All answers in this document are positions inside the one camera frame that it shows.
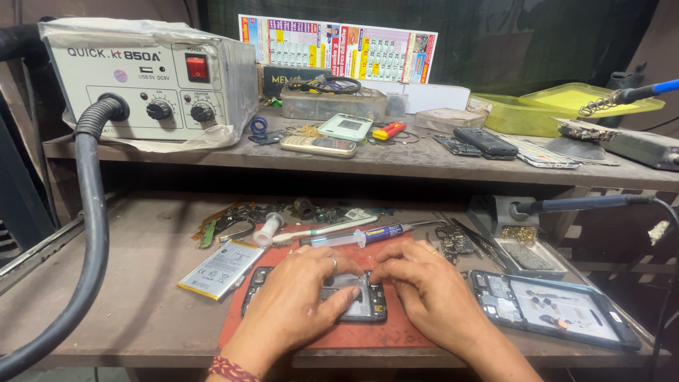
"ring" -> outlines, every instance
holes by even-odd
[[[334,276],[337,273],[337,260],[333,256],[328,257],[333,261],[333,274],[331,276]]]

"air knob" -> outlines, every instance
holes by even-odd
[[[198,103],[191,108],[191,117],[193,117],[196,122],[208,122],[215,117],[215,111],[210,105]]]
[[[146,114],[154,120],[165,120],[173,115],[172,106],[166,101],[156,99],[146,106]]]

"gold mobile phone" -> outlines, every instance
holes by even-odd
[[[356,153],[356,142],[330,138],[308,138],[292,135],[280,140],[284,150],[307,152],[309,154],[351,158]]]

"blue tape roll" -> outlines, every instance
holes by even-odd
[[[268,124],[266,123],[266,120],[262,117],[255,117],[253,121],[250,123],[250,129],[253,131],[255,134],[264,134],[266,133],[266,127]]]

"black corrugated hose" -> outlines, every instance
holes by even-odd
[[[104,94],[85,110],[73,132],[75,161],[85,219],[85,260],[73,296],[64,310],[36,339],[0,358],[0,381],[21,374],[50,354],[80,324],[104,281],[109,259],[109,221],[96,149],[108,120],[126,119],[127,104],[115,94]]]

